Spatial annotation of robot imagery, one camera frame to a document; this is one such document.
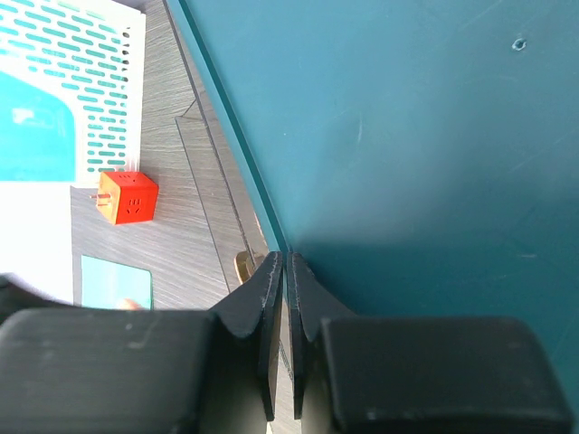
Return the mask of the clear smoked drawer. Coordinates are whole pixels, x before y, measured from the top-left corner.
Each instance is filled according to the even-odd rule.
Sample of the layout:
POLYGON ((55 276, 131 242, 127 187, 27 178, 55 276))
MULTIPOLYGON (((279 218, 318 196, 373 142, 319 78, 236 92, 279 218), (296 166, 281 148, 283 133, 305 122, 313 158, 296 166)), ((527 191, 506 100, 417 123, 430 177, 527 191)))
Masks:
POLYGON ((241 222, 244 250, 239 251, 234 257, 236 276, 241 284, 253 276, 270 251, 259 218, 256 213, 253 216, 255 223, 241 222))
POLYGON ((255 223, 254 209, 241 172, 215 117, 207 118, 197 101, 176 118, 197 191, 227 288, 237 279, 234 257, 244 250, 241 222, 255 223))

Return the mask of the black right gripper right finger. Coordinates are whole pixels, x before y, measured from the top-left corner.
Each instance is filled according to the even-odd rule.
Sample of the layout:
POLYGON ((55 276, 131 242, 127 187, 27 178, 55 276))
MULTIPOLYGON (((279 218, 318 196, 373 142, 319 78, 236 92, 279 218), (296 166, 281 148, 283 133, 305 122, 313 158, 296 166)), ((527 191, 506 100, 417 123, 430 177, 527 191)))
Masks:
POLYGON ((305 259, 296 252, 286 258, 286 299, 293 382, 294 418, 302 417, 307 378, 307 349, 316 340, 323 319, 356 316, 317 280, 305 259))

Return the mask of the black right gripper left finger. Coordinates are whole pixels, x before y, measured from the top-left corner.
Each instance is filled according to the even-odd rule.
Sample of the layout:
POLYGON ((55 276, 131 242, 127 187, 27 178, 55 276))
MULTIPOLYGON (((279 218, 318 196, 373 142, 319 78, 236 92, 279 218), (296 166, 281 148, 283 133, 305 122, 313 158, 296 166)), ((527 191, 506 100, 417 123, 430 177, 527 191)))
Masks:
POLYGON ((275 419, 282 278, 283 254, 272 251, 245 283, 211 308, 230 335, 254 346, 250 371, 267 421, 275 419))

